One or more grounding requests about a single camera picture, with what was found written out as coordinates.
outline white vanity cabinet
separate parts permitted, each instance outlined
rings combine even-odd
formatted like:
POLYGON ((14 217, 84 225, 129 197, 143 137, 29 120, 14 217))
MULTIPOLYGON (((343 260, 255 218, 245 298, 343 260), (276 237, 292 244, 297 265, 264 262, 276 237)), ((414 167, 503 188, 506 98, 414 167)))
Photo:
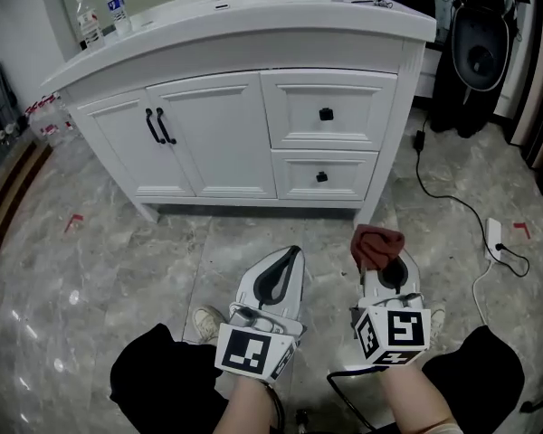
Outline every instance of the white vanity cabinet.
POLYGON ((148 220, 159 204, 369 223, 436 23, 398 3, 179 0, 43 84, 148 220))

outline drawer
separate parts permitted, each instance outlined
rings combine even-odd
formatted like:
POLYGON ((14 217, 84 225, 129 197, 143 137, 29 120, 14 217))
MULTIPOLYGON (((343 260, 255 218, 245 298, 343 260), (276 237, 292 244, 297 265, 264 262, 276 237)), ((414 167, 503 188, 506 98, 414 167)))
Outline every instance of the drawer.
POLYGON ((378 153, 272 150, 280 199, 362 201, 378 153))
POLYGON ((262 72, 272 148, 377 151, 396 75, 343 70, 262 72))

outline forearm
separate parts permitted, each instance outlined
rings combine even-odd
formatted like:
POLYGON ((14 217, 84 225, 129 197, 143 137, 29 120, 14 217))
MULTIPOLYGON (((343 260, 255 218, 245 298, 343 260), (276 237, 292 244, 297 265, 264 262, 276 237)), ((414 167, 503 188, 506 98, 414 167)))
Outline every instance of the forearm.
POLYGON ((456 424, 443 395, 414 365, 380 373, 388 404, 403 434, 417 434, 448 423, 456 424))
POLYGON ((273 404, 260 382, 238 376, 214 434, 269 434, 273 404))

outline red-brown towel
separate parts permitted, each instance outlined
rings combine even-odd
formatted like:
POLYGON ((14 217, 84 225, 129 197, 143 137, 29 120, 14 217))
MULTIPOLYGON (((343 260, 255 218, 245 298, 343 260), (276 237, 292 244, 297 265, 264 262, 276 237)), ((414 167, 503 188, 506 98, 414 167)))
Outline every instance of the red-brown towel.
POLYGON ((361 271, 362 267, 382 270, 398 257, 404 246, 405 236, 398 231, 358 225, 352 237, 350 252, 358 270, 361 271))

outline shoe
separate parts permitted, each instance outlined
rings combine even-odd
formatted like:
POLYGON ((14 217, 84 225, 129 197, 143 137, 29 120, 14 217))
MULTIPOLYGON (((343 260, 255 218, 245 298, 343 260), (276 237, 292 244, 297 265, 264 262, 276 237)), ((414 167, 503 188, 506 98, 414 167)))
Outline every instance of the shoe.
POLYGON ((200 344, 208 344, 219 337, 219 325, 227 323, 225 317, 211 306, 200 306, 193 311, 193 327, 200 344))
POLYGON ((445 316, 446 311, 443 304, 433 304, 431 306, 431 348, 436 345, 436 342, 443 331, 445 316))

